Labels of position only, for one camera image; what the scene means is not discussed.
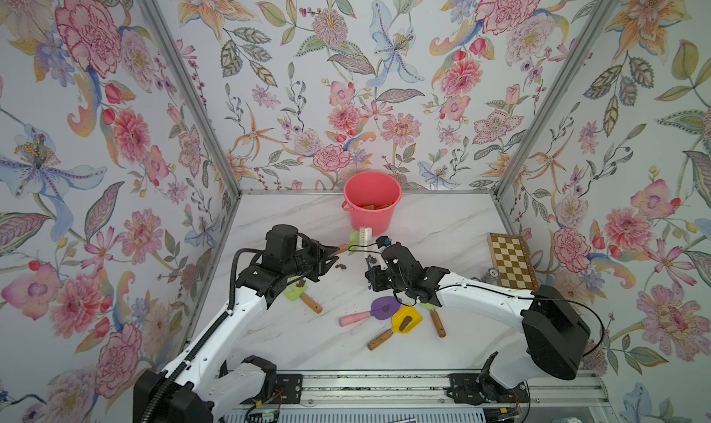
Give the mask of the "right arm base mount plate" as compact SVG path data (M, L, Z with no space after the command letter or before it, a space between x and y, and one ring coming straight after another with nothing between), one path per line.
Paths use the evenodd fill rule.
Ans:
M499 385L486 375L479 373L454 373L448 376L449 387L445 390L448 398L456 404L527 404L531 401L529 389L521 383L514 389Z

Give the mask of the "white blue brush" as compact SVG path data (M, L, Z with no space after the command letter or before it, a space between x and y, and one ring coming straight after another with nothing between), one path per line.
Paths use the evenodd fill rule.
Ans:
M358 232L358 248L359 250L368 250L372 245L372 230L371 228L360 228Z

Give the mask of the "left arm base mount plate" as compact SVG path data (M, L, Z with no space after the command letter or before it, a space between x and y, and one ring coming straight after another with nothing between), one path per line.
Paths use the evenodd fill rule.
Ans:
M238 401L242 406L253 404L299 404L303 391L301 374L268 374L258 393Z

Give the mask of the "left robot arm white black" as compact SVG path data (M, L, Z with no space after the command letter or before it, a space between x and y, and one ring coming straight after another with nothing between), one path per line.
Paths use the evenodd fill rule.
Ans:
M312 240L291 225L276 225L264 249L243 248L231 262L228 300L205 330L159 372L133 387L135 422L218 422L235 406L264 404L276 393L277 367L248 356L227 369L228 356L253 321L300 280L318 282L336 263L339 247Z

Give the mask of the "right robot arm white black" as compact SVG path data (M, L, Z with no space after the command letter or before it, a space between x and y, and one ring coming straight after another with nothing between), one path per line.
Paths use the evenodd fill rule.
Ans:
M577 304L544 285L524 291L476 282L443 267L423 267L407 247L386 236L376 239L379 264L366 272L373 291L402 293L417 304L455 308L506 324L523 335L489 356L480 379L511 390L528 380L575 380L591 329Z

